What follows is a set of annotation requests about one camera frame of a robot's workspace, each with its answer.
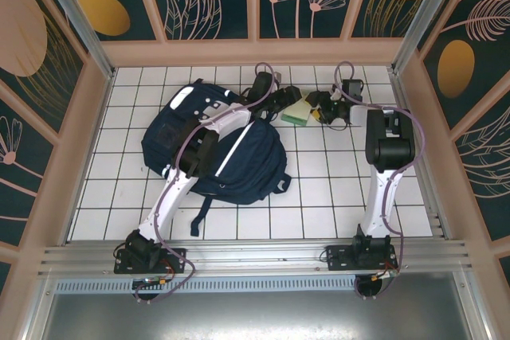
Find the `leaf pattern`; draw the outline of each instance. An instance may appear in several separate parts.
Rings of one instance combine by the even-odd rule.
[[[471,40],[495,41],[510,26],[510,0],[482,0],[471,10],[465,24]]]
[[[457,148],[477,197],[510,194],[510,107],[489,125],[464,133]]]
[[[211,35],[215,39],[222,26],[221,0],[167,0],[164,26],[171,40],[198,40]]]

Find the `metal rail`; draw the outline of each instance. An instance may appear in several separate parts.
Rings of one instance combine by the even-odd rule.
[[[200,276],[298,276],[330,275],[319,260],[327,245],[350,244],[351,240],[202,240],[169,241],[187,248],[187,258]],[[73,242],[47,248],[39,270],[41,279],[125,278],[113,273],[114,241]],[[395,251],[400,251],[395,244]],[[405,241],[402,272],[455,272],[471,268],[462,240],[414,239]],[[335,272],[353,275],[374,270]]]

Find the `metal floor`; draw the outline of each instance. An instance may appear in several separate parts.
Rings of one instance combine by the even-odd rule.
[[[283,85],[306,94],[332,86],[333,66],[275,66]],[[350,69],[342,68],[342,76]],[[85,175],[68,240],[123,240],[149,214],[164,180],[143,164],[140,141],[160,108],[185,84],[198,78],[237,93],[254,80],[253,66],[119,68],[92,160]],[[355,78],[367,85],[365,100],[395,104],[386,67],[355,67]],[[200,237],[190,236],[190,222],[203,197],[190,193],[176,213],[172,240],[280,240],[348,238],[363,219],[370,183],[362,127],[333,128],[312,118],[306,127],[276,119],[287,151],[287,193],[270,195],[253,205],[214,201],[200,224]],[[440,236],[437,212],[426,206],[414,169],[400,181],[390,224],[404,236]]]
[[[450,274],[402,275],[377,300],[353,291],[56,295],[46,340],[462,340],[471,338]]]

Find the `navy blue backpack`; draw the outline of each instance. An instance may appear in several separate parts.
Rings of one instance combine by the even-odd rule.
[[[228,89],[203,84],[201,80],[181,88],[143,137],[145,164],[165,177],[187,121],[217,115],[238,97]],[[228,155],[228,162],[222,166]],[[220,140],[208,174],[191,189],[206,197],[200,213],[191,224],[191,235],[198,236],[198,224],[206,216],[213,199],[250,205],[270,193],[287,191],[291,177],[285,173],[286,166],[287,156],[280,136],[266,120],[254,119],[247,127],[239,128]]]

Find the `wire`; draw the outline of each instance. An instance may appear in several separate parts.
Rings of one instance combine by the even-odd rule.
[[[342,128],[342,129],[335,129],[334,127],[330,127],[329,125],[323,123],[323,125],[326,125],[328,128],[330,128],[332,131],[345,131],[348,127],[349,127],[349,124],[348,123],[345,123],[345,126]]]
[[[160,263],[164,263],[167,265],[167,274],[165,275],[165,279],[170,275],[172,274],[172,277],[170,278],[170,281],[172,281],[174,278],[175,278],[175,271],[174,269],[172,268],[172,266],[170,266],[170,263],[168,262],[168,260],[166,259],[161,259],[161,262]]]
[[[414,117],[412,114],[410,114],[405,109],[401,109],[400,107],[383,106],[383,105],[379,105],[379,104],[367,104],[367,103],[364,103],[362,101],[358,101],[356,99],[353,99],[346,92],[344,92],[342,90],[342,87],[339,86],[339,81],[338,81],[338,77],[339,77],[339,74],[340,74],[340,67],[342,65],[344,65],[344,64],[347,64],[347,65],[349,65],[351,67],[351,77],[350,77],[350,79],[352,79],[354,77],[354,65],[350,61],[341,61],[340,63],[338,63],[338,65],[336,65],[335,73],[334,73],[334,76],[333,76],[334,80],[335,80],[335,86],[338,88],[340,93],[342,93],[343,97],[345,97],[347,100],[350,100],[354,104],[358,104],[358,105],[361,105],[361,106],[364,106],[364,107],[373,107],[373,108],[376,108],[376,109],[382,109],[383,111],[397,111],[399,113],[402,113],[403,115],[409,117],[411,119],[411,121],[414,123],[414,125],[416,125],[416,127],[418,128],[418,132],[420,133],[420,136],[421,136],[421,139],[422,139],[422,146],[420,147],[420,151],[419,151],[418,155],[414,157],[413,161],[409,162],[407,165],[405,165],[405,166],[401,167],[400,169],[396,170],[390,176],[390,178],[388,179],[388,183],[386,184],[386,188],[384,189],[384,194],[383,194],[383,197],[382,197],[382,199],[383,199],[382,200],[382,222],[384,223],[384,225],[386,226],[388,231],[390,231],[390,233],[393,233],[395,235],[400,236],[400,254],[398,256],[398,267],[397,267],[397,272],[400,272],[400,268],[402,266],[402,259],[403,259],[403,255],[404,255],[404,234],[402,232],[394,230],[393,228],[390,227],[390,224],[389,224],[389,222],[388,222],[388,220],[386,218],[386,201],[388,199],[388,194],[389,194],[389,191],[390,191],[391,184],[393,183],[393,181],[394,181],[395,177],[397,176],[397,174],[403,173],[404,171],[406,171],[407,169],[409,169],[410,167],[412,167],[416,163],[418,163],[418,161],[420,159],[422,159],[422,157],[423,157],[423,155],[425,153],[425,147],[426,147],[425,132],[423,131],[423,127],[420,124],[420,122],[416,119],[416,117]],[[379,292],[378,295],[381,295],[383,292],[386,292],[390,285],[391,285],[391,283],[388,284],[388,286],[384,289],[384,291]]]
[[[176,292],[182,285],[184,285],[189,279],[191,279],[193,277],[193,275],[195,274],[195,272],[197,271],[197,268],[194,266],[194,263],[190,260],[188,260],[186,257],[184,256],[181,256],[181,254],[177,253],[176,251],[174,251],[166,242],[165,240],[161,237],[161,234],[159,232],[159,228],[158,228],[158,217],[159,217],[159,210],[161,209],[161,204],[163,203],[163,200],[165,199],[165,197],[167,196],[168,192],[170,191],[171,187],[179,180],[179,175],[181,174],[181,170],[179,169],[179,163],[181,163],[181,158],[182,158],[182,155],[184,154],[184,150],[186,149],[186,147],[188,146],[188,144],[190,143],[190,141],[192,140],[192,138],[194,137],[194,135],[197,133],[197,131],[199,131],[200,129],[203,129],[204,127],[207,127],[209,125],[212,125],[213,123],[215,123],[217,120],[219,120],[220,118],[226,116],[226,115],[230,115],[236,111],[240,111],[240,110],[246,110],[246,109],[250,109],[251,107],[255,107],[257,106],[258,104],[262,103],[265,99],[267,99],[269,97],[269,95],[271,94],[271,92],[273,91],[273,88],[275,88],[275,86],[277,85],[276,84],[276,77],[275,77],[275,74],[274,74],[274,70],[273,70],[273,67],[265,62],[261,62],[261,63],[258,63],[256,66],[255,66],[255,75],[258,74],[258,69],[261,65],[265,65],[269,71],[271,72],[271,85],[269,86],[267,92],[257,101],[254,101],[253,103],[251,104],[248,104],[248,105],[240,105],[238,107],[234,107],[232,109],[227,109],[225,111],[223,111],[222,113],[219,113],[218,115],[216,115],[215,117],[211,118],[211,119],[208,119],[206,121],[202,121],[200,125],[198,125],[197,127],[195,127],[195,129],[193,129],[191,131],[191,133],[186,137],[186,139],[184,140],[184,142],[182,143],[181,145],[181,148],[179,149],[178,153],[177,153],[177,158],[175,159],[175,169],[176,169],[176,172],[175,172],[175,176],[174,178],[170,181],[170,184],[168,185],[168,187],[165,188],[165,190],[163,191],[161,197],[159,198],[158,200],[158,203],[156,205],[156,208],[155,208],[155,214],[154,214],[154,231],[155,231],[155,234],[156,234],[156,237],[158,238],[159,242],[161,243],[161,245],[170,253],[172,254],[173,256],[176,256],[180,262],[183,262],[183,263],[188,263],[190,266],[191,266],[191,272],[190,274],[184,278],[180,283],[178,283],[174,288],[172,288],[171,290],[169,290],[168,292],[165,292],[164,294],[159,294],[157,295],[156,297],[154,297],[153,299],[150,299],[150,300],[142,300],[139,295],[138,295],[138,292],[139,290],[141,289],[140,287],[142,287],[143,285],[140,285],[136,288],[135,290],[135,297],[136,297],[136,300],[138,303],[141,303],[141,302],[145,302],[146,304],[151,304],[151,303],[156,303],[158,301],[161,301],[165,298],[167,298],[168,296],[172,295],[174,292]]]
[[[322,260],[322,255],[324,255],[324,253],[325,253],[326,251],[327,251],[327,250],[322,251],[322,252],[320,253],[320,255],[319,255],[319,260],[320,260],[321,262],[323,262],[323,263],[327,263],[327,262],[328,262],[328,259],[326,259],[326,260]]]
[[[117,247],[115,247],[115,249],[113,250],[113,257],[117,259],[117,250],[119,248],[121,248],[122,246],[124,246],[126,244],[126,242],[122,242],[121,244],[119,244]]]
[[[396,270],[396,268],[393,266],[393,264],[391,264],[390,262],[386,261],[386,269],[388,268],[392,268],[394,270]]]

